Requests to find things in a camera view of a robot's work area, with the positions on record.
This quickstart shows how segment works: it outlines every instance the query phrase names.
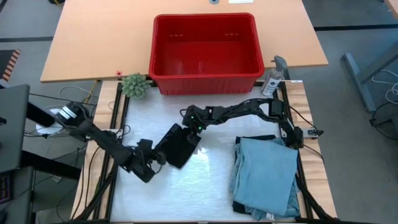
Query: carpet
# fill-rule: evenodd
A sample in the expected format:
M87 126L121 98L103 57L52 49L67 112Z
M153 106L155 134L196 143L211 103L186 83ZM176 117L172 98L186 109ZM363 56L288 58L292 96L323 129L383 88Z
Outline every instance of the carpet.
M20 50L0 50L0 78L8 82L19 58Z

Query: white table surface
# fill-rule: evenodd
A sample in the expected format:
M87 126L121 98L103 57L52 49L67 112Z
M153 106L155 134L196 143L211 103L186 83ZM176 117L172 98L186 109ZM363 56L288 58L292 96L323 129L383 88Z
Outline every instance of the white table surface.
M179 111L190 105L231 106L250 98L264 98L259 87L244 95L202 96L163 96L158 88L150 88L146 98L129 102L126 124L131 132L123 144L136 146L140 139L151 139L155 146L174 123L181 125ZM267 113L267 105L261 108ZM235 138L268 134L279 136L278 125L254 115L235 118L203 131L194 155L181 170L166 164L145 184L132 172L119 168L111 221L253 220L232 209L229 185Z

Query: red basket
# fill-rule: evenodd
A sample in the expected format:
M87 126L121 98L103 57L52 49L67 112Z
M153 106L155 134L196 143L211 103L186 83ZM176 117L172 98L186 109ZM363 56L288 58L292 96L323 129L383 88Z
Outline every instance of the red basket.
M161 94L248 93L264 70L251 14L155 18L149 75Z

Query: light blue towel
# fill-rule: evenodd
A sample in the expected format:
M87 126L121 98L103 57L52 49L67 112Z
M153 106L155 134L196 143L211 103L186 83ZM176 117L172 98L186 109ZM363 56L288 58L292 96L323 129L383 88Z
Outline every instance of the light blue towel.
M236 177L231 183L234 201L249 207L249 210L253 208L283 217L289 215L289 195L296 191L292 186L297 169L297 150L281 146L281 141L241 139L236 148Z

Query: spray bottle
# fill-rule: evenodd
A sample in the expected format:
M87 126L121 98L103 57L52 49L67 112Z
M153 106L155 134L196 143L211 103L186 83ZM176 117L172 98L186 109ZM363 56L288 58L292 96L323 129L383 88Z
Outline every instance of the spray bottle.
M276 55L272 62L275 62L276 68L273 68L266 78L264 84L261 87L261 93L264 96L272 96L279 82L284 78L284 74L287 71L287 63L284 58Z

